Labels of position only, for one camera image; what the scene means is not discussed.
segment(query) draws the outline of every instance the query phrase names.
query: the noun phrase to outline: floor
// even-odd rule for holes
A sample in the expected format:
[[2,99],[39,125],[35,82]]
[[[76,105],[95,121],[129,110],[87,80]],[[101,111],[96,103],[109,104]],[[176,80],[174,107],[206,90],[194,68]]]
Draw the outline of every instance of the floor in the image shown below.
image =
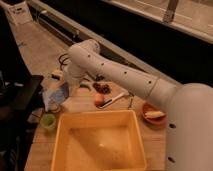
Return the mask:
[[50,74],[59,68],[58,57],[66,53],[68,46],[36,21],[11,28],[31,74],[43,75],[42,85],[47,87]]

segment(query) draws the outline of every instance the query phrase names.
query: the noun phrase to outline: green cup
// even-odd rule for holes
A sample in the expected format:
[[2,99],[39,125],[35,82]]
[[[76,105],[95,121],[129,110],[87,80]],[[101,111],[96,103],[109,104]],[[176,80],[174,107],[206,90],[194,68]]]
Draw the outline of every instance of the green cup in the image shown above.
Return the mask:
[[56,127],[56,117],[53,114],[44,114],[41,117],[40,124],[48,131],[53,131]]

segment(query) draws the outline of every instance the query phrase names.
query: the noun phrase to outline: orange plastic bin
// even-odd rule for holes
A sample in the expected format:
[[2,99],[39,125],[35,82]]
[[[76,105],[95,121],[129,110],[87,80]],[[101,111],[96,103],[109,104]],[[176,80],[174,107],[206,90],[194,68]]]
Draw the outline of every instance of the orange plastic bin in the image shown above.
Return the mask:
[[144,148],[134,111],[62,114],[52,171],[143,171]]

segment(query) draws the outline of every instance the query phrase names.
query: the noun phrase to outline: wooden table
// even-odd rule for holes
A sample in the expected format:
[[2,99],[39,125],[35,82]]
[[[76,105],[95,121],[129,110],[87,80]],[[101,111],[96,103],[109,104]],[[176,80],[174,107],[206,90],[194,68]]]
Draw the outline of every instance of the wooden table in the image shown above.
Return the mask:
[[[121,88],[114,83],[108,82],[112,92],[106,99],[114,97],[120,93]],[[62,111],[57,115],[57,119],[63,112],[79,113],[85,111],[100,110],[94,106],[95,90],[89,91],[86,88],[78,88],[62,105]],[[122,98],[102,110],[127,109],[131,98]],[[138,123],[144,144],[147,160],[147,171],[165,170],[165,127],[157,127],[146,123],[140,114],[144,101],[138,97],[133,98],[131,109],[138,116]],[[56,130],[47,132],[40,125],[37,127],[30,153],[25,166],[26,171],[49,171],[51,168],[52,154],[55,143]]]

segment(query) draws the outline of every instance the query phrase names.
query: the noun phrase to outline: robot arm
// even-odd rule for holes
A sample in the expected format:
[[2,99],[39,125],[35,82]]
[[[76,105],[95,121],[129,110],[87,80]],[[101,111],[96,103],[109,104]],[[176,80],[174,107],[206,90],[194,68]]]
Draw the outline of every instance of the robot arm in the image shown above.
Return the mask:
[[99,53],[100,47],[95,40],[86,40],[69,48],[71,63],[66,73],[68,73],[67,80],[71,85],[78,83],[86,71],[101,73],[107,79],[165,111],[166,101],[176,85],[108,60],[100,56]]
[[108,79],[147,100],[168,116],[166,170],[213,170],[213,89],[204,84],[176,86],[156,76],[107,60],[99,44],[86,40],[70,47],[71,63],[65,72],[74,85],[86,71]]

